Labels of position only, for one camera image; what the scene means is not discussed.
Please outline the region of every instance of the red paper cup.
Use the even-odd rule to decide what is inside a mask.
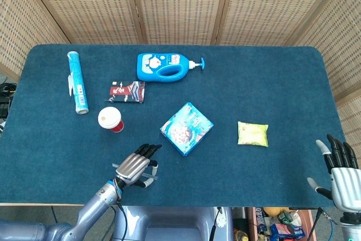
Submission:
[[[98,123],[101,127],[119,133],[124,128],[124,122],[120,111],[115,107],[103,108],[98,115]]]

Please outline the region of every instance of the woven wall panel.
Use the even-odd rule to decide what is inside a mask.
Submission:
[[[315,1],[230,0],[217,43],[283,45]]]
[[[334,95],[361,82],[361,0],[330,0],[297,44],[322,53]]]
[[[149,43],[210,44],[219,0],[139,0]]]
[[[43,0],[73,43],[138,43],[129,0]]]
[[[347,142],[353,147],[361,163],[361,97],[357,97],[338,108],[338,115]]]
[[[34,45],[68,42],[36,0],[0,0],[0,14],[0,63],[14,80]]]

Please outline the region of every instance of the blue detergent bottle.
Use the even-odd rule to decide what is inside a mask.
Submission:
[[[143,53],[138,55],[137,76],[147,82],[173,82],[180,80],[188,70],[197,66],[204,69],[204,65],[203,58],[201,63],[195,63],[177,53]]]

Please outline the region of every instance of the table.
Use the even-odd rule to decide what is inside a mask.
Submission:
[[[67,52],[77,51],[89,113],[69,97]],[[178,52],[198,62],[173,83],[149,82],[144,104],[106,102],[112,81],[136,80],[137,55]],[[186,102],[214,123],[188,157],[160,127]],[[97,121],[115,106],[124,130]],[[269,124],[269,147],[237,145],[237,121]],[[38,45],[31,49],[0,140],[0,202],[83,204],[142,143],[159,180],[125,190],[124,205],[331,206],[306,178],[329,187],[315,140],[344,138],[321,54],[312,47]]]

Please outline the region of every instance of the yellow snack bag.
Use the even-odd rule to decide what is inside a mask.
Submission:
[[[268,124],[248,124],[238,122],[238,144],[259,145],[268,147]]]

